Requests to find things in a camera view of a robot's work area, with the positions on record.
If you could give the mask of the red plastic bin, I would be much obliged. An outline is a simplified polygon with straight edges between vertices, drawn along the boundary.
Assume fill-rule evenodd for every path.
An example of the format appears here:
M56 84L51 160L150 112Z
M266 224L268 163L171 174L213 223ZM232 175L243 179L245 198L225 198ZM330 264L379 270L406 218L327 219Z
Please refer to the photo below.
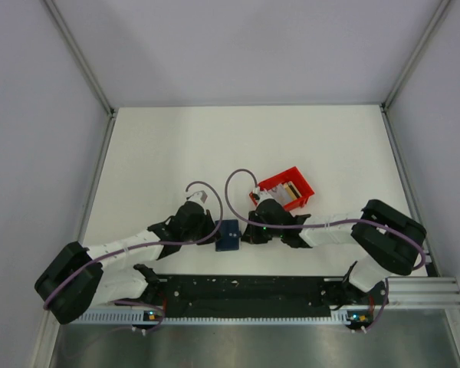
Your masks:
M314 190L296 166L260 181L258 188L267 192L286 211L305 207L314 195Z

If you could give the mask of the blue leather card holder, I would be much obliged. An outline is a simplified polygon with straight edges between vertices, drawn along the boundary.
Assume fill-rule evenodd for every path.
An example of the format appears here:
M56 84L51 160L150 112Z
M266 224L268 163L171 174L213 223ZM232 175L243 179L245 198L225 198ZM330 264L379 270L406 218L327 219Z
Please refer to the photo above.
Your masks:
M237 251L240 249L241 232L239 222L237 219L226 219L216 221L215 224L219 226L220 237L215 242L215 250L217 252L223 251Z

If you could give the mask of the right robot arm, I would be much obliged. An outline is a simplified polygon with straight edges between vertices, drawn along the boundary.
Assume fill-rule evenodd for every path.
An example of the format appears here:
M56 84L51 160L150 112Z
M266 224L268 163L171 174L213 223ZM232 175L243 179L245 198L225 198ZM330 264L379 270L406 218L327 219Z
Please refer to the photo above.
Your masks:
M344 297L358 304L389 276L408 276L423 266L426 235L423 225L378 199L358 212L329 217L292 215L265 199L248 213L241 240L259 245L277 238L291 248L359 245L366 256L350 266L342 285Z

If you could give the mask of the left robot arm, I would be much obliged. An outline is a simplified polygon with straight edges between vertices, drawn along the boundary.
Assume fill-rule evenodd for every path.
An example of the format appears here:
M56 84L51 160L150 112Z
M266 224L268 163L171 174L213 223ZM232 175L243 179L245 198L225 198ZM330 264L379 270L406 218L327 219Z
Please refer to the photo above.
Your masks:
M69 324L87 309L118 300L163 305L153 262L185 244L206 245L220 238L208 209L186 201L175 215L128 238L101 245L65 245L34 284L60 324Z

